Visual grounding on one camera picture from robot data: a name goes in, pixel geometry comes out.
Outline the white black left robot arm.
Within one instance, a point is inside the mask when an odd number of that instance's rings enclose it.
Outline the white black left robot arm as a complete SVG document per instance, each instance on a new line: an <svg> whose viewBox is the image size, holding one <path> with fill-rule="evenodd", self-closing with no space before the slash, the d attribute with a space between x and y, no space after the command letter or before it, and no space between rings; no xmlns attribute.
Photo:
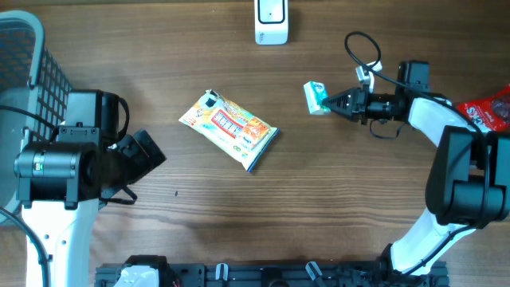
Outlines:
<svg viewBox="0 0 510 287"><path fill-rule="evenodd" d="M166 157L146 130L119 126L125 99L100 90L69 94L65 122L14 161L28 286L86 286L92 230L108 203L132 205L130 185Z"/></svg>

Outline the yellow wet wipes pack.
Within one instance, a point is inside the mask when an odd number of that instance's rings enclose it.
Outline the yellow wet wipes pack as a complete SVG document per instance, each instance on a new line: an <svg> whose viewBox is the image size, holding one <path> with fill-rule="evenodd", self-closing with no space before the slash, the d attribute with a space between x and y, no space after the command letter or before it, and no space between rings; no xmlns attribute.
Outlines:
<svg viewBox="0 0 510 287"><path fill-rule="evenodd" d="M221 96L205 91L179 121L221 148L251 172L280 129Z"/></svg>

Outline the red candy bag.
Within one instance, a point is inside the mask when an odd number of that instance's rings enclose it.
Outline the red candy bag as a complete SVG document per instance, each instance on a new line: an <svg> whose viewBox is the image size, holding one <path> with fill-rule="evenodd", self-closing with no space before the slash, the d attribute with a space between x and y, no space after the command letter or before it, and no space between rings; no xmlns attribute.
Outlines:
<svg viewBox="0 0 510 287"><path fill-rule="evenodd" d="M509 85L493 96L460 103L456 108L482 132L509 129Z"/></svg>

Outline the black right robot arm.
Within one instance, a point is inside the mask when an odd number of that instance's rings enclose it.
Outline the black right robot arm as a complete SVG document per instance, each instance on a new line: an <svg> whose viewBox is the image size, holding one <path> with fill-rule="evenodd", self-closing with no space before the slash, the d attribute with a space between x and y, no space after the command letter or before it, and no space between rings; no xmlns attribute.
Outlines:
<svg viewBox="0 0 510 287"><path fill-rule="evenodd" d="M394 94L374 91L380 64L356 69L360 87L322 99L350 120L394 120L422 132L437 148L426 183L426 208L402 238L390 245L395 280L426 275L463 237L509 214L509 138L483 132L443 95L429 87L425 61L403 61Z"/></svg>

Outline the teal tissue pack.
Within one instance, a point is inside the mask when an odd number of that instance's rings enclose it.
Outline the teal tissue pack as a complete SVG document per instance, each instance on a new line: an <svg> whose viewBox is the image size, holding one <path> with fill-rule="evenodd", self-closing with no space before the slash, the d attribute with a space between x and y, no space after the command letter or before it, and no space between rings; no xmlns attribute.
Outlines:
<svg viewBox="0 0 510 287"><path fill-rule="evenodd" d="M324 83L309 81L303 85L304 95L307 101L308 111L311 115L327 115L331 112L330 108L322 105L322 100L328 97L327 89Z"/></svg>

